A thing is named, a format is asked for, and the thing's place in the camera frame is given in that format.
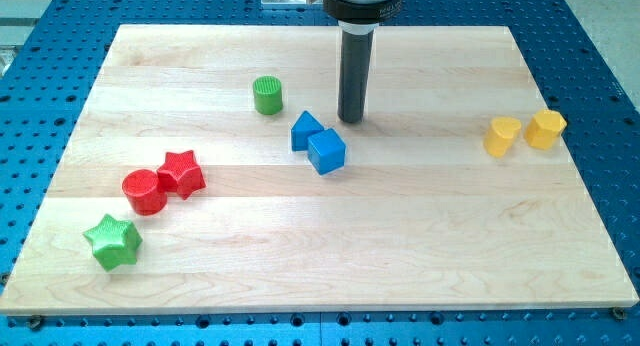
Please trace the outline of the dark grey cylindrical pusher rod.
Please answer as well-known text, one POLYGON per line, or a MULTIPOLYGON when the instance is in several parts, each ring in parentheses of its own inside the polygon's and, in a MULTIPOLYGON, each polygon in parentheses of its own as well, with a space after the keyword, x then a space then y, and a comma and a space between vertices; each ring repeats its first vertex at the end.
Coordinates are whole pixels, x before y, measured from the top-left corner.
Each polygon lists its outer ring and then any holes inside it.
POLYGON ((338 22, 341 28, 338 116, 356 124, 364 117, 375 24, 338 22))

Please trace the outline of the black and silver wrist flange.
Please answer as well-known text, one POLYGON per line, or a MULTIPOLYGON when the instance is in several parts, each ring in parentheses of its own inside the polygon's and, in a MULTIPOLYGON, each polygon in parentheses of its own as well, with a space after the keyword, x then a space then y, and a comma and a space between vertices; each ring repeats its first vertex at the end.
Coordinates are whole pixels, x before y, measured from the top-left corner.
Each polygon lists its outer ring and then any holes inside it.
POLYGON ((323 10, 338 21, 375 24, 397 15, 403 0, 322 0, 323 10))

